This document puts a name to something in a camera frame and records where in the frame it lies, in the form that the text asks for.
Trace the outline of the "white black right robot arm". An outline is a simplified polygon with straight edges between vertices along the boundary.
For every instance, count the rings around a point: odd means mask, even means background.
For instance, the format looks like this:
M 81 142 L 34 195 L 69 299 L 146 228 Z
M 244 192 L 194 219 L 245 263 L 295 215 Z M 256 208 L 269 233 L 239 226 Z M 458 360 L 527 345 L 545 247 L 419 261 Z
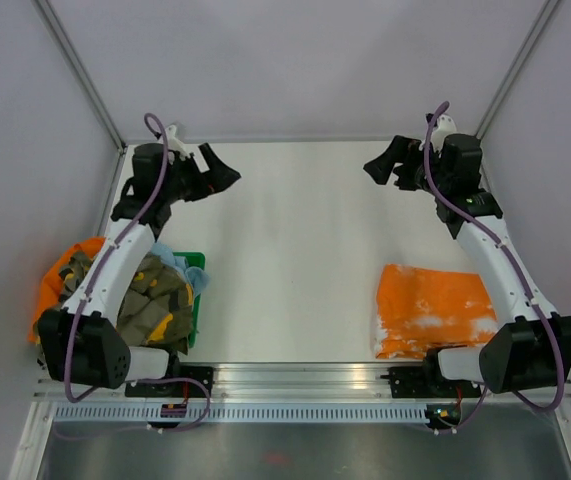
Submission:
M 492 393 L 560 388 L 571 369 L 571 315 L 545 298 L 517 254 L 504 213 L 481 184 L 480 140 L 437 111 L 424 139 L 396 136 L 365 172 L 378 185 L 423 191 L 474 264 L 455 273 L 389 264 L 375 304 L 374 354 L 417 360 L 429 394 L 457 382 Z

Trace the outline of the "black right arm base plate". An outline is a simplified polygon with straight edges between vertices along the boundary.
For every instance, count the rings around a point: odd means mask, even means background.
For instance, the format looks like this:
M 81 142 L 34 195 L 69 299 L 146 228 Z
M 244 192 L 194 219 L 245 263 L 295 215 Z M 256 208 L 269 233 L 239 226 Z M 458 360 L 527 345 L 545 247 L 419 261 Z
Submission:
M 481 395 L 470 381 L 435 379 L 419 366 L 389 367 L 381 379 L 387 381 L 394 399 L 476 399 Z

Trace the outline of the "orange garment in pile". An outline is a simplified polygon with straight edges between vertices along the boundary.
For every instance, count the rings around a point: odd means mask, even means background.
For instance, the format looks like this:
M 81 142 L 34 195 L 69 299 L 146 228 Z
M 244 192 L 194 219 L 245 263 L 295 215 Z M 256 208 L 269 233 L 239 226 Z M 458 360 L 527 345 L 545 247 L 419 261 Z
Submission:
M 38 289 L 35 313 L 32 316 L 31 326 L 27 335 L 27 340 L 30 343 L 38 343 L 36 323 L 45 310 L 53 307 L 57 303 L 58 296 L 62 292 L 63 279 L 59 275 L 60 269 L 69 263 L 72 255 L 76 252 L 81 251 L 90 257 L 94 257 L 100 251 L 104 241 L 104 237 L 91 237 L 81 241 L 80 243 L 74 244 L 62 254 L 62 256 L 42 277 Z

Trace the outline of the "camouflage trousers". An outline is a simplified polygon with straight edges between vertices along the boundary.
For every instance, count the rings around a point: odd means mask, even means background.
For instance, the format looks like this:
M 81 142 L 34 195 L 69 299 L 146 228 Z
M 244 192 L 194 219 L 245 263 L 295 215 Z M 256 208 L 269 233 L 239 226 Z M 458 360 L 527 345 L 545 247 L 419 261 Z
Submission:
M 81 251 L 72 255 L 59 271 L 63 289 L 57 303 L 50 308 L 60 309 L 75 292 L 96 255 L 90 257 Z M 137 267 L 121 302 L 116 330 L 129 346 L 187 354 L 195 297 L 192 287 L 176 270 L 163 265 L 158 256 L 149 252 Z

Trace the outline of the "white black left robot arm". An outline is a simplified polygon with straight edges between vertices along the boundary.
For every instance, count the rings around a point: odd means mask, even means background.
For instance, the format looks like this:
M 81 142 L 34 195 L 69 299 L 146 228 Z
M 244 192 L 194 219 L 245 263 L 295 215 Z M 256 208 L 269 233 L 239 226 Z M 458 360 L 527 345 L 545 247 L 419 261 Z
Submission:
M 114 205 L 104 243 L 88 273 L 59 308 L 36 323 L 51 379 L 65 387 L 116 389 L 144 382 L 162 397 L 182 386 L 181 370 L 162 348 L 128 344 L 117 330 L 118 314 L 141 262 L 171 216 L 174 203 L 196 202 L 229 189 L 240 173 L 212 147 L 199 145 L 206 167 L 185 151 L 172 129 L 155 129 L 156 139 L 132 154 L 132 175 Z

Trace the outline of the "orange white tie-dye trousers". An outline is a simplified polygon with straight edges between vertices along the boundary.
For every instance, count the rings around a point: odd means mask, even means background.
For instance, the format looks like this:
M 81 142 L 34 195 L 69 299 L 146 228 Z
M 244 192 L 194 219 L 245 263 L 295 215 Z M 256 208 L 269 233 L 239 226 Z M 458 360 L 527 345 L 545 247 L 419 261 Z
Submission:
M 439 347 L 476 347 L 498 331 L 479 275 L 388 264 L 376 292 L 377 359 L 423 359 Z

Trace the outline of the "green plastic bin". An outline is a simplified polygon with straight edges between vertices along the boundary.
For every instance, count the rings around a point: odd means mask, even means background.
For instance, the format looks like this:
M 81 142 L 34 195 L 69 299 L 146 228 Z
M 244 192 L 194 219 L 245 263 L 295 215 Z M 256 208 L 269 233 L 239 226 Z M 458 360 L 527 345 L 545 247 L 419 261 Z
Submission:
M 175 257 L 184 258 L 185 263 L 189 268 L 196 267 L 201 270 L 205 270 L 206 267 L 206 257 L 202 252 L 189 252 L 189 251 L 174 251 L 173 255 Z M 195 297 L 192 309 L 192 332 L 188 336 L 188 349 L 191 350 L 195 344 L 198 335 L 198 321 L 200 313 L 200 303 L 202 295 L 199 294 Z

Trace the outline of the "aluminium frame post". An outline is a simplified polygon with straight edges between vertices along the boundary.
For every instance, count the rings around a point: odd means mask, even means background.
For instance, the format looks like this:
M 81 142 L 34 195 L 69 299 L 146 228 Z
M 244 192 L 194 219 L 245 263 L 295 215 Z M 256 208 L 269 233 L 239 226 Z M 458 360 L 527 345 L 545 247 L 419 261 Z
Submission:
M 126 143 L 54 6 L 48 0 L 34 0 L 32 4 L 70 69 L 74 80 L 80 87 L 102 130 L 109 137 L 116 150 L 122 153 Z
M 559 8 L 564 4 L 562 0 L 545 0 L 542 3 L 535 19 L 523 41 L 520 43 L 507 71 L 501 79 L 485 112 L 483 113 L 475 131 L 475 136 L 482 140 L 489 132 L 491 125 L 500 111 L 502 105 L 511 92 L 520 74 L 531 59 L 534 50 L 540 43 L 543 35 L 550 26 Z

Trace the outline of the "right aluminium frame post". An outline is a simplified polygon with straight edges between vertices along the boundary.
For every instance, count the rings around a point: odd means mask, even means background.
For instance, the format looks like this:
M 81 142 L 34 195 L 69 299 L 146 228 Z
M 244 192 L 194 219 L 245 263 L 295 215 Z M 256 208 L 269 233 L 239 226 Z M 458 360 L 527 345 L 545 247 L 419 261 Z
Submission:
M 535 19 L 523 41 L 520 43 L 507 71 L 501 79 L 485 112 L 483 113 L 475 131 L 475 136 L 482 140 L 489 132 L 491 125 L 500 111 L 502 105 L 511 92 L 520 74 L 531 59 L 534 50 L 540 43 L 543 35 L 550 26 L 559 8 L 564 4 L 562 0 L 545 0 L 542 3 Z

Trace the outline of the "left aluminium frame post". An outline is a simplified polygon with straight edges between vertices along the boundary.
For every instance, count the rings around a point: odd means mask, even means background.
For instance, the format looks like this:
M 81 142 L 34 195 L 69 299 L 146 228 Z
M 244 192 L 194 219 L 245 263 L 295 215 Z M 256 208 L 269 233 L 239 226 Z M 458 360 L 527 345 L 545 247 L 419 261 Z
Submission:
M 116 150 L 122 153 L 126 143 L 54 6 L 48 0 L 34 0 L 32 4 L 70 69 L 74 80 L 80 87 L 102 130 L 109 137 Z

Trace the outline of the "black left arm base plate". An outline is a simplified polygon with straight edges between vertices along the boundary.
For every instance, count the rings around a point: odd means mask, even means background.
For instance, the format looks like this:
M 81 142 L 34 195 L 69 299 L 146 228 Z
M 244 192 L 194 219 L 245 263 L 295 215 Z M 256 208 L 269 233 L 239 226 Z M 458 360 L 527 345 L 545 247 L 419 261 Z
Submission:
M 214 385 L 215 368 L 212 366 L 196 364 L 180 364 L 167 375 L 168 378 L 186 378 L 187 381 L 172 381 L 168 383 L 142 383 L 128 384 L 125 387 L 127 398 L 196 398 L 204 399 L 206 390 L 212 392 Z

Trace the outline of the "aluminium mounting rail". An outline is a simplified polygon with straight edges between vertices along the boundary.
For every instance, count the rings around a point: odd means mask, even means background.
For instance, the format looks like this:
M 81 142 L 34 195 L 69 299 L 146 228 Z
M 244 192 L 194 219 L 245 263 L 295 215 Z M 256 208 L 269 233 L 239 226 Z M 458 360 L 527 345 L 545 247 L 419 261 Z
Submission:
M 457 399 L 394 399 L 381 376 L 389 367 L 419 366 L 417 362 L 367 363 L 190 363 L 215 368 L 210 393 L 217 402 L 231 403 L 372 403 L 455 401 Z M 66 401 L 63 384 L 39 378 L 32 399 Z M 125 385 L 117 389 L 99 389 L 88 401 L 134 401 L 127 398 Z

